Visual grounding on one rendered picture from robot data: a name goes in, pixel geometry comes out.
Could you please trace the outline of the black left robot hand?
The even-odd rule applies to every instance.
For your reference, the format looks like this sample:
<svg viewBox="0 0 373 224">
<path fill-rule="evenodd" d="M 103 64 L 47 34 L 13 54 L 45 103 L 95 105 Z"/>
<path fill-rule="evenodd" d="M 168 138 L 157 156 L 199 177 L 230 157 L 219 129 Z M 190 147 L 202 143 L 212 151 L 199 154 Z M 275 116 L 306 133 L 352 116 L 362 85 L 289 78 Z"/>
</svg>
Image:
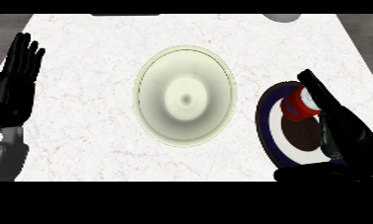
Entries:
<svg viewBox="0 0 373 224">
<path fill-rule="evenodd" d="M 0 71 L 0 128 L 22 126 L 29 119 L 44 54 L 31 35 L 17 33 Z"/>
</svg>

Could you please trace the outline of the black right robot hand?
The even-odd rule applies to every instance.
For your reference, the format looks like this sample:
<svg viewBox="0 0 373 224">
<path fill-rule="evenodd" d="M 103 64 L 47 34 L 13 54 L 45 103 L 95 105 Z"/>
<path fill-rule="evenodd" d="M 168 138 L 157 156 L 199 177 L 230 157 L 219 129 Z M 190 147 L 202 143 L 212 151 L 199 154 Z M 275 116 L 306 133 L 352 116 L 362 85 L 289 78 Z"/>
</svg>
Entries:
<svg viewBox="0 0 373 224">
<path fill-rule="evenodd" d="M 321 109 L 346 165 L 321 162 L 280 168 L 274 172 L 274 179 L 277 182 L 373 182 L 373 130 L 339 103 L 308 69 L 299 73 L 297 79 Z"/>
</svg>

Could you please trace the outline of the red can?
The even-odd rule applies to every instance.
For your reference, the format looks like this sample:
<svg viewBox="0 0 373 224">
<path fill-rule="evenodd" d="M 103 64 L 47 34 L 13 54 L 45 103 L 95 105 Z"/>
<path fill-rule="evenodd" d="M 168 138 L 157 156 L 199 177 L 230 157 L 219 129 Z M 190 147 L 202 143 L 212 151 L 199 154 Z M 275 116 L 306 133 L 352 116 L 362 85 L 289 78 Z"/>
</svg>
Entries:
<svg viewBox="0 0 373 224">
<path fill-rule="evenodd" d="M 284 117 L 291 121 L 300 121 L 319 114 L 308 89 L 297 87 L 283 98 L 280 108 Z"/>
</svg>

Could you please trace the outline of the dark blue and white plate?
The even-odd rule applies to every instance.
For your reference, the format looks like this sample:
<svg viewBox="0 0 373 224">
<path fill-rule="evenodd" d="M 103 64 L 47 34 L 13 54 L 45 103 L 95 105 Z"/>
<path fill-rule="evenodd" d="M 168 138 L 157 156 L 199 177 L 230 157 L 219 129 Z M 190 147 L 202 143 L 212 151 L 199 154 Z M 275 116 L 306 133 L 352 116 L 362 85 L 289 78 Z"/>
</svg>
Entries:
<svg viewBox="0 0 373 224">
<path fill-rule="evenodd" d="M 321 162 L 345 165 L 342 159 L 331 160 L 321 152 L 318 118 L 291 121 L 283 115 L 281 100 L 300 86 L 294 81 L 281 82 L 266 89 L 259 99 L 255 124 L 265 153 L 277 168 Z"/>
</svg>

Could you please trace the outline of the pale green bowl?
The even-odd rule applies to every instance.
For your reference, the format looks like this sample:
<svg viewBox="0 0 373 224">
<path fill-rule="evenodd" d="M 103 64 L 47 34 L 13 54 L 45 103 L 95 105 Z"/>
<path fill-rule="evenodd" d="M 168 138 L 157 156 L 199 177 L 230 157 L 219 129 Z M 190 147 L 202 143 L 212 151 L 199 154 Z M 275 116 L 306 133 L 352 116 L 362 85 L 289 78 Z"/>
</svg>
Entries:
<svg viewBox="0 0 373 224">
<path fill-rule="evenodd" d="M 138 72 L 132 100 L 140 125 L 163 144 L 190 147 L 207 142 L 224 130 L 235 107 L 225 62 L 197 46 L 165 49 Z"/>
</svg>

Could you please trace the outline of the grey rounded object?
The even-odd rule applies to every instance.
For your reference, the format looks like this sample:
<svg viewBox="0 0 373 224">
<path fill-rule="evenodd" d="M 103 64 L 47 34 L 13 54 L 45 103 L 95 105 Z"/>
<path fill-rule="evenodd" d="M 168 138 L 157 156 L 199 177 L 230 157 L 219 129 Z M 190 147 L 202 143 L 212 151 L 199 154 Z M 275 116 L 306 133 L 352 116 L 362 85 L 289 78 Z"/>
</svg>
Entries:
<svg viewBox="0 0 373 224">
<path fill-rule="evenodd" d="M 265 14 L 265 17 L 274 22 L 290 23 L 300 17 L 300 15 L 299 14 Z"/>
</svg>

